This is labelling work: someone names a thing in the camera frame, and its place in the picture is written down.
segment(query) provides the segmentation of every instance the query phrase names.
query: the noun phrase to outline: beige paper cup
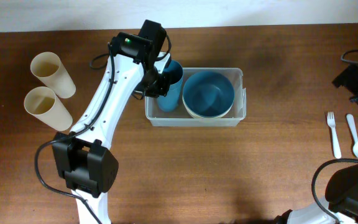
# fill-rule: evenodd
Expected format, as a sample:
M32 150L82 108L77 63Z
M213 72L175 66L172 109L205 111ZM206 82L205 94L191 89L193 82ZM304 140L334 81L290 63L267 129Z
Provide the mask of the beige paper cup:
M31 61L30 70L60 98L69 98L74 95L73 80L55 53L44 52L35 56Z
M68 129L73 118L57 95L48 87L37 87L24 98L25 110L57 131Z

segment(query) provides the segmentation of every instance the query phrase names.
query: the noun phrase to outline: fork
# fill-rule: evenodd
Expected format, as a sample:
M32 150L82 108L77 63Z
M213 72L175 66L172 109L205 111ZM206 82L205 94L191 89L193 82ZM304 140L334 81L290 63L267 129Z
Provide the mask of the fork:
M341 148L339 147L338 136L336 135L336 130L335 130L334 112L328 112L328 114L327 114L327 124L331 128L331 132L333 134L334 156L335 156L336 159L340 159L342 157L342 154L341 154Z

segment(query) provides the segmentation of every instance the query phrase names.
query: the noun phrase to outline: wooden surface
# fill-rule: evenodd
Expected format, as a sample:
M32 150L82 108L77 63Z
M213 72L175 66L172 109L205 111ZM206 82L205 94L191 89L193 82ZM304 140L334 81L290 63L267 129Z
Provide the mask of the wooden surface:
M0 34L0 223L78 223L75 201L41 186L36 148L55 131L27 114L25 95L41 86L34 56L58 54L77 87L62 100L74 121L103 76L89 69L116 30ZM313 202L316 168L333 159L324 112L335 111L343 157L351 154L345 114L358 106L332 80L339 57L358 49L358 24L169 29L173 59L184 67L238 67L247 88L247 117L235 128L155 128L144 101L130 99L112 153L120 168L109 191L113 223L219 223L271 219ZM321 173L318 195L336 169ZM40 158L52 186L52 150Z

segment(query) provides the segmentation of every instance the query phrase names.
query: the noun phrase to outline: white plastic spoon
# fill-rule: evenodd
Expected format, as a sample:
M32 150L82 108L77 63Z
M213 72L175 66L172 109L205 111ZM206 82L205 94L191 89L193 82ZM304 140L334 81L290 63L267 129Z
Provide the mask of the white plastic spoon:
M357 131L356 131L356 125L354 124L354 118L353 115L348 114L346 115L347 123L351 129L351 133L354 140L354 146L353 146L353 153L358 158L358 137L357 137Z

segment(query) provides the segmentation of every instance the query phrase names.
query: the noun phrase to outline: plastic container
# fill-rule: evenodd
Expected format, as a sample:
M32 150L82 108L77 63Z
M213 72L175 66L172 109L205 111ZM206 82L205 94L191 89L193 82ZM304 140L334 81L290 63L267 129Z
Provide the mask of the plastic container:
M234 104L222 118L192 118L183 104L183 86L191 75L200 71L218 72L227 77L234 87ZM242 71L239 68L183 68L183 85L178 108L171 112L163 112L155 98L146 97L145 110L146 117L153 126L234 127L246 117L246 104L246 89L242 88Z

